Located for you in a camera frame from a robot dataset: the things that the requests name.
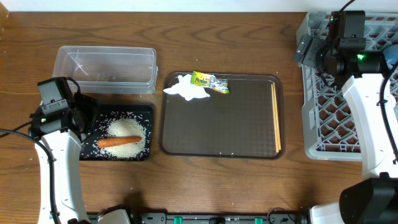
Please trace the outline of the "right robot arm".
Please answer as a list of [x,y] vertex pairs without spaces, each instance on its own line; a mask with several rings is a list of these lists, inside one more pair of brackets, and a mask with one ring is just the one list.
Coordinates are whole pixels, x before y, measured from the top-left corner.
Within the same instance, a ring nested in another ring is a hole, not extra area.
[[363,176],[297,223],[396,223],[397,16],[309,12],[296,38],[305,152],[361,161]]

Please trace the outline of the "white tissue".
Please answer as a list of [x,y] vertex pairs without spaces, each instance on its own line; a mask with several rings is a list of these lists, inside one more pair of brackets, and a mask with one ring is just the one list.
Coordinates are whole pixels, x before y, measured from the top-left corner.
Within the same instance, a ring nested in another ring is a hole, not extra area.
[[186,101],[190,101],[194,98],[202,99],[210,97],[210,94],[205,91],[202,86],[196,86],[191,83],[192,76],[188,75],[178,75],[178,83],[172,85],[171,87],[165,88],[164,93],[169,95],[180,95]]

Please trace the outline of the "yellow green snack wrapper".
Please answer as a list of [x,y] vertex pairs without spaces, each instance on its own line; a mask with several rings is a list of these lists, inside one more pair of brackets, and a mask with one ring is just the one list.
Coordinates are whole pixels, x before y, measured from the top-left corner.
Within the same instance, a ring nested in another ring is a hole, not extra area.
[[203,88],[210,88],[219,93],[228,94],[228,80],[217,78],[215,75],[193,71],[190,83]]

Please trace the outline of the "orange carrot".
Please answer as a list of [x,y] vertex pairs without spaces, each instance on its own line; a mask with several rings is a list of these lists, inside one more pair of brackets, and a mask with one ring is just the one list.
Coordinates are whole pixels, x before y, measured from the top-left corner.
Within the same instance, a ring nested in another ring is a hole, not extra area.
[[106,138],[106,139],[98,140],[97,145],[98,145],[98,147],[101,147],[101,148],[114,147],[114,146],[120,146],[123,144],[136,143],[141,140],[142,140],[142,138],[140,136]]

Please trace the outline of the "dark blue plate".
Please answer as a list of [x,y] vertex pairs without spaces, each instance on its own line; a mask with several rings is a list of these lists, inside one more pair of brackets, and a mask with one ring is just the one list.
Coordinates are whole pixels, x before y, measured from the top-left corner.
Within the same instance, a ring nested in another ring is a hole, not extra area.
[[390,45],[386,47],[383,51],[384,58],[388,64],[388,66],[392,67],[397,63],[398,59],[398,45]]

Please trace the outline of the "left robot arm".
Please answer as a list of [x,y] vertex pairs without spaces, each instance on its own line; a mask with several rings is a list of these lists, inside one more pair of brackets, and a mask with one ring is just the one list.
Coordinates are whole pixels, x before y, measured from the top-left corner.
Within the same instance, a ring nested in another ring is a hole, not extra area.
[[93,135],[98,102],[72,91],[71,77],[37,84],[42,102],[31,114],[29,136],[40,164],[39,223],[91,223],[80,180],[80,153]]

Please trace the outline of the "wooden chopstick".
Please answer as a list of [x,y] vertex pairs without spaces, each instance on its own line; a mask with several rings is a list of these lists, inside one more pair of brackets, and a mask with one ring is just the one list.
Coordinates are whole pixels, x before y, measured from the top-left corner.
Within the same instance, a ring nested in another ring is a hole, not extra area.
[[276,95],[276,84],[273,83],[273,96],[274,96],[274,112],[275,112],[275,133],[277,139],[277,153],[282,151],[282,143],[280,138],[280,126],[279,126],[279,111],[278,111],[278,104],[277,104],[277,95]]
[[277,112],[277,98],[276,98],[276,90],[275,83],[271,85],[272,90],[272,109],[273,109],[273,117],[274,117],[274,133],[275,133],[275,150],[278,154],[280,151],[280,137],[279,137],[279,118]]

